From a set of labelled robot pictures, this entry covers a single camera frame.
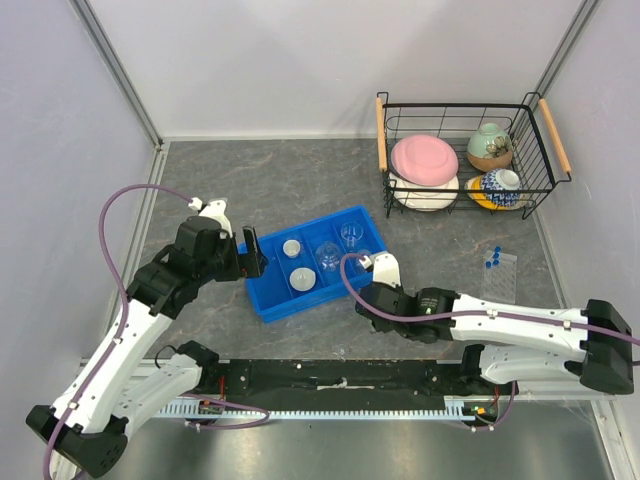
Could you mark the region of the small white crucible cup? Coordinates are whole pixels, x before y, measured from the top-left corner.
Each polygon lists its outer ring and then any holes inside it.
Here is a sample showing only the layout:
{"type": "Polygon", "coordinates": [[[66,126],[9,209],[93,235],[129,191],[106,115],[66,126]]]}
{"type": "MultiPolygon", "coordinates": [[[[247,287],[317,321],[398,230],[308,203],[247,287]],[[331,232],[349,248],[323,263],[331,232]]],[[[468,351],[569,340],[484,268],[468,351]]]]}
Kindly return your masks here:
{"type": "Polygon", "coordinates": [[[283,243],[282,250],[288,258],[294,259],[301,252],[301,243],[296,239],[288,239],[283,243]]]}

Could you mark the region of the small clear glass beaker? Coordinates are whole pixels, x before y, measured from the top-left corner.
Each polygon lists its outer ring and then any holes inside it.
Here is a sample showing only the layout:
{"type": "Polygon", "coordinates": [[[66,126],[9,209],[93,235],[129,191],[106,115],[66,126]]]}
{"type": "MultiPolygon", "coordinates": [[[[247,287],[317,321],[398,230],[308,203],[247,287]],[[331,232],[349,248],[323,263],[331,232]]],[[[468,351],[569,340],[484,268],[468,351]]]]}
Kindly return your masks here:
{"type": "Polygon", "coordinates": [[[353,261],[354,270],[357,275],[365,275],[371,270],[371,252],[367,249],[361,249],[357,252],[358,257],[353,261]]]}

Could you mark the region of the white evaporating dish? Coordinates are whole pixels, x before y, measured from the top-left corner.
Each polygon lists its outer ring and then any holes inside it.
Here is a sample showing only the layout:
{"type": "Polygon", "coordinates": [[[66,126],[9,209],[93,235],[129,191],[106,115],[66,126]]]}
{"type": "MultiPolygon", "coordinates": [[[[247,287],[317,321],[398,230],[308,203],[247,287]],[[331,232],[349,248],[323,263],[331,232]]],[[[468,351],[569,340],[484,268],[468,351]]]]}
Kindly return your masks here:
{"type": "Polygon", "coordinates": [[[308,267],[294,269],[289,275],[290,286],[298,292],[307,292],[316,284],[316,273],[308,267]]]}

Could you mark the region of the blue plastic divided bin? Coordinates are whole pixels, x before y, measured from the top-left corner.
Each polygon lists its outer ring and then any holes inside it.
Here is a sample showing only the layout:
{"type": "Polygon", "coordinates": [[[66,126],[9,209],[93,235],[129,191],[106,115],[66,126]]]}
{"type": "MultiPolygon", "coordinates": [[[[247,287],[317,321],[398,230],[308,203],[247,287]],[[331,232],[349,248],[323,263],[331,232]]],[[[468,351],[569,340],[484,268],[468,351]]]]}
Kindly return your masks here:
{"type": "Polygon", "coordinates": [[[318,267],[315,252],[323,242],[336,243],[342,257],[346,253],[357,253],[361,249],[367,249],[371,254],[386,249],[373,219],[361,205],[267,234],[258,241],[268,259],[268,265],[261,277],[247,281],[247,289],[254,310],[265,323],[283,319],[348,294],[340,277],[339,267],[334,272],[322,272],[318,267]],[[363,237],[355,251],[346,249],[340,235],[340,228],[347,221],[357,221],[364,229],[363,237]],[[283,243],[288,239],[296,239],[301,243],[301,252],[294,259],[288,258],[282,250],[283,243]],[[289,284],[290,273],[299,267],[311,268],[316,273],[316,284],[310,291],[298,292],[289,284]]]}

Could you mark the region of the clear acrylic tube rack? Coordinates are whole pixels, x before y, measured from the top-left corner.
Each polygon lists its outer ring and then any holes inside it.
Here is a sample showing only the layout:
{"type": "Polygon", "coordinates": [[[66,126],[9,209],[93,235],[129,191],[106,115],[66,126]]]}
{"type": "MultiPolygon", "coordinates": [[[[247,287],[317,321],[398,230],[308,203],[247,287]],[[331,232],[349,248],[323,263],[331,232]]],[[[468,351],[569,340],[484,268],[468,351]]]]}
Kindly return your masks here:
{"type": "Polygon", "coordinates": [[[498,263],[487,269],[485,262],[492,257],[493,252],[494,250],[487,250],[483,255],[480,297],[493,302],[515,304],[518,257],[501,251],[498,263]]]}

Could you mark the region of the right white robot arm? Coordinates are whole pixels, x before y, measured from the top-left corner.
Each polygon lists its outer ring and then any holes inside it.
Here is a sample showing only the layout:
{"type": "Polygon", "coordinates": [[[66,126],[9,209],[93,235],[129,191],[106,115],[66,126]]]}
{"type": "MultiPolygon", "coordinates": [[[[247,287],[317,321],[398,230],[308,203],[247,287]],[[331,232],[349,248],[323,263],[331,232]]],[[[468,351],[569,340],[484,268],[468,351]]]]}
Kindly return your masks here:
{"type": "Polygon", "coordinates": [[[638,341],[607,301],[537,309],[436,287],[409,295],[373,282],[360,291],[355,310],[379,332],[422,343],[466,343],[457,377],[469,393],[491,384],[564,378],[610,395],[634,391],[632,347],[638,341]]]}

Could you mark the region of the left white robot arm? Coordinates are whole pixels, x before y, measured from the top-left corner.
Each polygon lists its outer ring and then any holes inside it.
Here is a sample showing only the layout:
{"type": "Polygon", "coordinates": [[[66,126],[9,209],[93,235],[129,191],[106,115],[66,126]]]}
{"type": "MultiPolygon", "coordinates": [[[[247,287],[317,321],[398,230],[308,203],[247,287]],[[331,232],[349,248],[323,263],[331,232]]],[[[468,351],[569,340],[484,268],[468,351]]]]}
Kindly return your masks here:
{"type": "Polygon", "coordinates": [[[47,444],[43,475],[59,454],[81,472],[99,478],[120,459],[136,427],[184,393],[208,393],[219,382],[219,356],[191,340],[170,364],[149,377],[129,398],[122,393],[144,354],[211,281],[260,277],[268,264],[256,231],[243,229],[245,252],[220,221],[191,216],[173,243],[139,268],[124,291],[122,314],[85,369],[53,405],[36,405],[27,425],[47,444]]]}

